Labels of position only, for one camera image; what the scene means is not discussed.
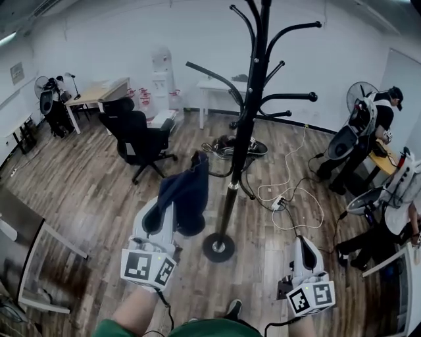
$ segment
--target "black office chair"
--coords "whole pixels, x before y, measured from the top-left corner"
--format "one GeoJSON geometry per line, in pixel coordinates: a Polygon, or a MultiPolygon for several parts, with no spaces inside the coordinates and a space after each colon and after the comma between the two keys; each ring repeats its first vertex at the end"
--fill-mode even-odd
{"type": "Polygon", "coordinates": [[[148,165],[165,178],[155,161],[166,158],[178,160],[176,155],[162,152],[168,148],[168,138],[174,121],[167,119],[160,129],[148,128],[145,114],[133,111],[134,103],[129,97],[102,104],[104,113],[99,114],[99,120],[117,138],[118,154],[128,164],[140,165],[132,182],[135,185],[139,183],[136,178],[148,165]]]}

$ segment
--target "white marker cube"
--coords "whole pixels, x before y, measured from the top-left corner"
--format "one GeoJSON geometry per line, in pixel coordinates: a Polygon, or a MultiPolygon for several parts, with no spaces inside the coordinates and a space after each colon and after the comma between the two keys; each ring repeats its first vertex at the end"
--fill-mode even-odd
{"type": "Polygon", "coordinates": [[[287,294],[294,317],[319,313],[336,304],[333,281],[303,283],[287,294]]]}
{"type": "Polygon", "coordinates": [[[176,265],[167,253],[123,249],[120,277],[136,284],[164,290],[176,265]]]}

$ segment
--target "electric fan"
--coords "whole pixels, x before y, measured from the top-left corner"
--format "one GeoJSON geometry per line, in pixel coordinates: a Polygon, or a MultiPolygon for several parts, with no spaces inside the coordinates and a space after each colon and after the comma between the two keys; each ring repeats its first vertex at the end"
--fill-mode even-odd
{"type": "Polygon", "coordinates": [[[359,99],[362,100],[370,93],[378,91],[375,86],[367,82],[354,83],[347,93],[347,105],[349,113],[352,113],[355,108],[355,102],[359,99]]]}
{"type": "Polygon", "coordinates": [[[41,97],[42,88],[47,83],[48,83],[48,78],[45,76],[41,76],[37,78],[37,80],[35,81],[34,89],[35,89],[35,95],[37,96],[38,99],[41,97]]]}

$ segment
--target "black pants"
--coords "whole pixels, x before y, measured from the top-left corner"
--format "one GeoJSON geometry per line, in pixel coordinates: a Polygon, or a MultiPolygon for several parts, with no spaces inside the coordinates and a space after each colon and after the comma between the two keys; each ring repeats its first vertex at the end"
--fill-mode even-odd
{"type": "Polygon", "coordinates": [[[231,314],[231,315],[228,314],[228,315],[226,315],[223,318],[224,319],[229,319],[230,321],[234,321],[234,322],[240,323],[240,324],[245,325],[245,326],[248,326],[250,329],[253,329],[254,331],[259,332],[256,328],[253,328],[249,323],[243,321],[242,319],[239,319],[236,314],[231,314]]]}
{"type": "Polygon", "coordinates": [[[373,255],[377,254],[382,249],[385,249],[388,244],[398,241],[399,237],[390,232],[382,217],[382,221],[379,224],[375,224],[372,228],[367,230],[367,232],[358,235],[355,238],[341,242],[337,245],[337,248],[345,255],[361,249],[358,257],[355,259],[355,263],[364,266],[369,262],[373,255]]]}
{"type": "Polygon", "coordinates": [[[59,137],[64,137],[64,132],[60,129],[60,126],[64,126],[69,132],[74,129],[67,117],[64,105],[61,102],[53,101],[51,111],[45,115],[45,119],[50,125],[52,131],[59,137]]]}
{"type": "Polygon", "coordinates": [[[354,150],[348,156],[337,161],[329,159],[320,165],[319,170],[322,172],[331,172],[348,159],[342,171],[332,182],[333,185],[342,186],[344,181],[350,177],[352,172],[354,172],[355,169],[364,161],[367,155],[370,154],[371,150],[372,141],[370,141],[370,138],[360,138],[359,144],[354,147],[354,150]]]}

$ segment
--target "black coat rack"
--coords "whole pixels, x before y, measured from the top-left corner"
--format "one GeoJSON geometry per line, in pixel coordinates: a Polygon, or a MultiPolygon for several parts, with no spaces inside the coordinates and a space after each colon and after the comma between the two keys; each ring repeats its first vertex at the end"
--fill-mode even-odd
{"type": "Polygon", "coordinates": [[[237,9],[235,5],[230,6],[230,9],[236,12],[244,20],[251,37],[252,52],[245,100],[243,100],[237,88],[227,79],[191,62],[186,63],[186,66],[225,83],[230,88],[229,93],[232,95],[235,102],[237,102],[240,109],[238,121],[230,123],[230,128],[232,130],[237,129],[231,169],[226,174],[217,174],[212,172],[209,173],[218,177],[227,177],[232,174],[232,179],[228,185],[228,191],[225,198],[224,212],[222,214],[219,231],[206,237],[205,241],[203,242],[204,254],[209,260],[217,263],[227,261],[235,251],[234,241],[228,235],[226,235],[226,231],[230,221],[232,209],[234,207],[235,199],[237,197],[238,189],[241,187],[251,199],[255,198],[254,195],[245,188],[241,178],[242,173],[245,171],[244,166],[247,158],[247,151],[249,148],[251,134],[253,133],[257,112],[260,112],[262,115],[271,117],[291,116],[290,111],[283,113],[265,114],[262,111],[261,106],[271,99],[306,99],[312,102],[317,101],[317,95],[314,92],[276,93],[264,98],[262,98],[262,95],[265,85],[267,85],[275,73],[277,73],[277,71],[285,65],[283,61],[280,61],[276,68],[269,75],[266,75],[268,72],[270,54],[273,50],[273,47],[275,46],[275,43],[284,34],[292,30],[320,28],[322,27],[322,24],[317,21],[310,24],[298,24],[295,26],[287,27],[277,33],[268,45],[269,14],[272,0],[262,0],[262,9],[260,14],[253,0],[245,1],[249,5],[255,19],[257,29],[256,32],[254,31],[249,19],[239,9],[237,9]]]}

